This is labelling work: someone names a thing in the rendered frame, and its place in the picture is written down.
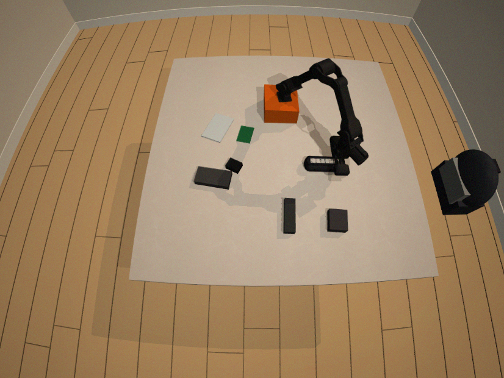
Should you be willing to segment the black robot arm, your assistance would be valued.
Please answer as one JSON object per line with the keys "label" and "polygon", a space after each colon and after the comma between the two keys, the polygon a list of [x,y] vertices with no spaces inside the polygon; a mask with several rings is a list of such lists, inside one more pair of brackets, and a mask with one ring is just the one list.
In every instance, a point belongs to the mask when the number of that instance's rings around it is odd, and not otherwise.
{"label": "black robot arm", "polygon": [[[332,73],[337,76],[337,79],[327,76]],[[305,73],[276,84],[278,102],[292,102],[291,93],[303,88],[301,84],[312,79],[318,79],[334,90],[341,115],[340,130],[337,132],[340,136],[337,143],[338,147],[341,151],[349,151],[346,157],[351,157],[358,166],[361,165],[369,157],[368,153],[360,145],[364,141],[361,123],[355,116],[352,107],[347,87],[348,81],[342,75],[340,67],[331,59],[327,58],[319,61],[313,64]],[[355,139],[356,137],[358,138]]]}

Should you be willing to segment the green rectangular block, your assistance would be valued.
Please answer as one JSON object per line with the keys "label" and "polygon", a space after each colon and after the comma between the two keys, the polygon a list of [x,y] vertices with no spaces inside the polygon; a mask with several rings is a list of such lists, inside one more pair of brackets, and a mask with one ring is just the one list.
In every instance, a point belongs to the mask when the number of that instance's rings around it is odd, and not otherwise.
{"label": "green rectangular block", "polygon": [[241,126],[236,141],[250,144],[253,131],[252,127]]}

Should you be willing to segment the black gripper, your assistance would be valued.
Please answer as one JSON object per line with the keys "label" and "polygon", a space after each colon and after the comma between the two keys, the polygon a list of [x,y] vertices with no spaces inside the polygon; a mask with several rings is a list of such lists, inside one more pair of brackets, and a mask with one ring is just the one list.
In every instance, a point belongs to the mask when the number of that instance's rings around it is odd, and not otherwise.
{"label": "black gripper", "polygon": [[340,136],[331,136],[330,137],[330,146],[331,146],[331,153],[332,157],[335,159],[339,160],[339,164],[333,165],[334,168],[334,175],[336,176],[348,176],[350,173],[349,166],[345,164],[345,160],[348,157],[347,154],[348,152],[341,151],[338,147],[338,141],[340,139]]}

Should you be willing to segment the dark grey switch panel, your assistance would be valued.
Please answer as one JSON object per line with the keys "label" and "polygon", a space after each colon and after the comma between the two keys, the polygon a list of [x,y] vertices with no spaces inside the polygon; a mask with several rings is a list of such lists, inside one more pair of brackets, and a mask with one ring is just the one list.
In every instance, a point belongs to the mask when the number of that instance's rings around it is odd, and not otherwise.
{"label": "dark grey switch panel", "polygon": [[308,171],[314,172],[334,172],[333,165],[339,164],[334,157],[327,156],[307,156],[304,161],[304,167]]}

